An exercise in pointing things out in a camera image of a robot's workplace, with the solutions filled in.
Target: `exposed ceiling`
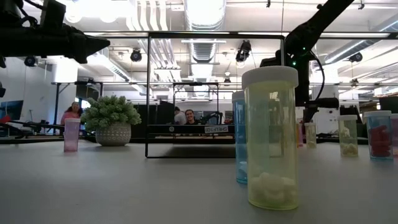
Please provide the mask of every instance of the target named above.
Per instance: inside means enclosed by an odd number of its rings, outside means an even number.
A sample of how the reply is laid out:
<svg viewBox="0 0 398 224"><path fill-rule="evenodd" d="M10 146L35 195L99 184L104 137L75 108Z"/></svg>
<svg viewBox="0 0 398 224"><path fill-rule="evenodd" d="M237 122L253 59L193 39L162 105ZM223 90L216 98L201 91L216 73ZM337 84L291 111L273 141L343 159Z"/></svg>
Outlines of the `exposed ceiling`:
<svg viewBox="0 0 398 224"><path fill-rule="evenodd" d="M136 11L126 11L124 4L127 0L111 1L114 4L109 9L118 18L114 22L105 23L98 16L83 17L77 23L71 24L76 28L89 31L127 31L126 16L141 16L141 2L147 3L146 18L150 21L150 4L148 1L137 1ZM271 6L266 7L267 1L253 0L227 0L225 21L223 30L232 31L290 31L299 24L305 22L317 11L317 5L326 1L319 0L271 0ZM395 0L366 0L365 7L359 10L360 0L355 1L342 15L337 18L327 29L329 32L368 32L373 30L379 24L388 18L397 15L398 21L398 2ZM171 0L166 2L166 22L169 30L186 30L183 1ZM26 4L29 14L39 15L34 8ZM203 16L206 16L206 7L202 7ZM159 11L157 11L157 22L159 24ZM230 72L231 77L240 77L245 71L258 67L263 58L272 57L279 48L278 40L250 40L252 45L252 54L245 61L244 68L237 68L234 57L237 48L242 40L226 40L225 44L218 44L216 50L215 63L213 67L213 76L219 77L219 80L225 78L225 72ZM319 40L313 51L321 58L338 50L340 47L349 43L350 40ZM181 68L181 77L185 78L190 74L190 55L189 45L181 43L181 40L172 39L172 48L178 66ZM349 80L361 74L377 71L381 67L391 65L398 61L395 48L398 47L398 40L383 40L361 51L363 60L359 63L341 61L333 64L333 68L338 69L341 80ZM127 71L132 78L139 81L146 81L147 56L142 52L140 62L132 62L130 54L133 49L140 48L137 39L111 39L109 47L109 57L115 61L121 68ZM372 76L372 82L378 82L384 77L394 77L398 74L396 65L391 65L387 72L380 72ZM96 80L113 82L117 80L113 73L98 64L84 65L86 68L85 76L91 74Z"/></svg>

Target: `table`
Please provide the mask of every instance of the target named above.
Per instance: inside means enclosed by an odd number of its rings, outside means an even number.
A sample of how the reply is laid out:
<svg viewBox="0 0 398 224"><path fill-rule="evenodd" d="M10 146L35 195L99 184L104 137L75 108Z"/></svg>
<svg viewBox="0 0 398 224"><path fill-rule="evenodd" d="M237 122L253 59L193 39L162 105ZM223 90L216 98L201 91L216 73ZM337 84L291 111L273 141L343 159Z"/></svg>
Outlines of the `table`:
<svg viewBox="0 0 398 224"><path fill-rule="evenodd" d="M370 161L366 146L358 158L340 157L334 143L300 148L300 206L276 212L248 203L234 159L145 159L143 144L79 144L77 154L62 142L0 146L0 223L398 223L397 164Z"/></svg>

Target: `sign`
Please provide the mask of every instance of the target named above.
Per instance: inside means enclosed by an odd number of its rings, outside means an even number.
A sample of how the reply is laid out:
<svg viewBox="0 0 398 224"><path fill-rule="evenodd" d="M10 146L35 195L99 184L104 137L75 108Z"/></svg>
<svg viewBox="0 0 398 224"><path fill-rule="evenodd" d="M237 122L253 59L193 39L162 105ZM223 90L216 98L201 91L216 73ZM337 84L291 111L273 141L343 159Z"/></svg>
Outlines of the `sign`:
<svg viewBox="0 0 398 224"><path fill-rule="evenodd" d="M207 126L205 127L205 133L227 133L228 132L228 126L223 125L223 126Z"/></svg>

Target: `white bottle cap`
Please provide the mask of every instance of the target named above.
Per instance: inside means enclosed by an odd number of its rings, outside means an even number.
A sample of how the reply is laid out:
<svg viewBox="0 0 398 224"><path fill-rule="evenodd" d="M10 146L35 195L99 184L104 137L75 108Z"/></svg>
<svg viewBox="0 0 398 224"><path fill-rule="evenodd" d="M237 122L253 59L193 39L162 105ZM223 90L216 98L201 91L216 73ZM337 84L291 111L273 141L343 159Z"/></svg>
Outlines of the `white bottle cap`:
<svg viewBox="0 0 398 224"><path fill-rule="evenodd" d="M363 114L363 116L365 118L371 117L371 116L390 116L391 115L391 111L369 111L369 112L365 112L365 114Z"/></svg>
<svg viewBox="0 0 398 224"><path fill-rule="evenodd" d="M232 93L232 102L238 100L244 100L244 91L236 91Z"/></svg>
<svg viewBox="0 0 398 224"><path fill-rule="evenodd" d="M286 81L294 87L299 85L299 73L287 66L267 66L247 71L242 76L242 89L259 82Z"/></svg>
<svg viewBox="0 0 398 224"><path fill-rule="evenodd" d="M337 118L339 121L351 121L351 120L357 120L358 117L356 115L340 115Z"/></svg>
<svg viewBox="0 0 398 224"><path fill-rule="evenodd" d="M67 118L65 119L65 122L80 122L79 118Z"/></svg>

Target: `white wall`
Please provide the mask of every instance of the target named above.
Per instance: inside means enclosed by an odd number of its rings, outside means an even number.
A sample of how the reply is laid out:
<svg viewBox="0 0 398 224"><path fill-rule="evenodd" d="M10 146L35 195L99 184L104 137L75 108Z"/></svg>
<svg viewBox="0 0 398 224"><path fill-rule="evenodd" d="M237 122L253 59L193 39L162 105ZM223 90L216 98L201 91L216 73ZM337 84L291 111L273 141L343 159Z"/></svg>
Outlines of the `white wall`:
<svg viewBox="0 0 398 224"><path fill-rule="evenodd" d="M26 67L18 58L7 58L6 64L7 68L0 68L0 82L7 89L0 101L24 100L21 121L33 118L34 122L41 119L52 122L56 90L51 85L53 73L39 67Z"/></svg>

